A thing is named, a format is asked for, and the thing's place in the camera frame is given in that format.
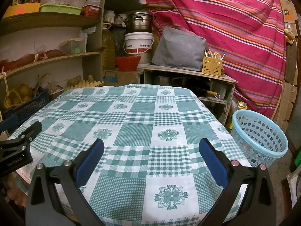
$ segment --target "red bowl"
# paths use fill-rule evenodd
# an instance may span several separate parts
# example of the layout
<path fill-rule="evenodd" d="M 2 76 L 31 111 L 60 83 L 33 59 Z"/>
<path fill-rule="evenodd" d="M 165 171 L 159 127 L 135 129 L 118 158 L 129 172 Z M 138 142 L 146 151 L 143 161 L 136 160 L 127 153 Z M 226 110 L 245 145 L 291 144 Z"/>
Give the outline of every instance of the red bowl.
<path fill-rule="evenodd" d="M 115 62 L 120 71 L 136 71 L 141 56 L 115 57 Z"/>

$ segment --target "cooking pot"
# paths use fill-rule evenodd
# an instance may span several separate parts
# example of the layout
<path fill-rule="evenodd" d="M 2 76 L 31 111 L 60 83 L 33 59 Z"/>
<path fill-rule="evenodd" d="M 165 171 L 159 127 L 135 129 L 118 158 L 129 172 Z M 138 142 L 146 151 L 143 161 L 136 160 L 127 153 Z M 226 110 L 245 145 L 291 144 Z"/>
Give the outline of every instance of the cooking pot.
<path fill-rule="evenodd" d="M 147 12 L 131 13 L 125 19 L 126 32 L 150 32 L 152 33 L 153 16 Z"/>

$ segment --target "table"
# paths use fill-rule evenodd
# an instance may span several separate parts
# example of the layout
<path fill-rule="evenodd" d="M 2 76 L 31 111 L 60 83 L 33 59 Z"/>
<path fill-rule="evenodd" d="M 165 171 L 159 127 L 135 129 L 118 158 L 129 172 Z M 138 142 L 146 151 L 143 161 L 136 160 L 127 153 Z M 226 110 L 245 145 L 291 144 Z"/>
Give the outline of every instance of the table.
<path fill-rule="evenodd" d="M 185 88 L 133 84 L 68 90 L 11 138 L 35 121 L 43 129 L 30 144 L 33 162 L 17 170 L 27 182 L 38 163 L 60 165 L 96 138 L 104 141 L 103 157 L 80 190 L 106 225 L 197 225 L 222 191 L 198 151 L 203 137 L 230 160 L 249 164 L 231 135 Z M 245 189 L 227 220 L 235 216 Z M 60 185 L 57 190 L 71 215 Z"/>

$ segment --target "plastic basket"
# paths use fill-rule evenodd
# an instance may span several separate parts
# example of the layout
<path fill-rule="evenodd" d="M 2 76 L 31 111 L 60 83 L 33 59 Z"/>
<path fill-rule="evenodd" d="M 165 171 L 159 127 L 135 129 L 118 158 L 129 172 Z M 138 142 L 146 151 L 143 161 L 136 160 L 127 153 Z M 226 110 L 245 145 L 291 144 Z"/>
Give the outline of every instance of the plastic basket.
<path fill-rule="evenodd" d="M 223 60 L 204 57 L 202 72 L 208 75 L 221 76 Z"/>
<path fill-rule="evenodd" d="M 273 164 L 285 155 L 288 141 L 283 131 L 262 114 L 237 110 L 232 116 L 231 135 L 252 167 Z"/>
<path fill-rule="evenodd" d="M 3 112 L 3 117 L 6 119 L 16 115 L 18 117 L 18 125 L 20 125 L 48 103 L 48 89 L 39 87 L 39 94 L 34 99 Z"/>
<path fill-rule="evenodd" d="M 80 15 L 82 9 L 80 7 L 72 7 L 58 4 L 43 4 L 40 6 L 40 12 L 50 13 L 70 13 Z"/>
<path fill-rule="evenodd" d="M 82 15 L 92 18 L 92 19 L 97 19 L 100 10 L 101 10 L 101 7 L 99 7 L 99 6 L 86 5 L 86 6 L 82 7 Z"/>

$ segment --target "blue crate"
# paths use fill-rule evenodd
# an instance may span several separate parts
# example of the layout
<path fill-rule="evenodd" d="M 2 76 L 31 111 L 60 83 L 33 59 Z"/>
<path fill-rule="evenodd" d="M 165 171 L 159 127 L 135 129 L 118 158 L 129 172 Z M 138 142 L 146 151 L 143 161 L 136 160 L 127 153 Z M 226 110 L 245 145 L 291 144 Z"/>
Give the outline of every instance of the blue crate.
<path fill-rule="evenodd" d="M 44 106 L 46 106 L 49 103 L 49 97 L 48 97 L 48 89 L 43 89 L 42 87 L 39 87 L 38 95 L 15 107 L 11 108 L 5 112 L 3 112 L 3 118 L 9 118 L 12 115 L 16 115 L 18 117 L 18 126 L 15 128 L 12 128 L 9 130 L 10 133 L 13 133 L 21 124 L 23 124 L 26 120 L 28 120 L 35 112 L 42 109 Z"/>

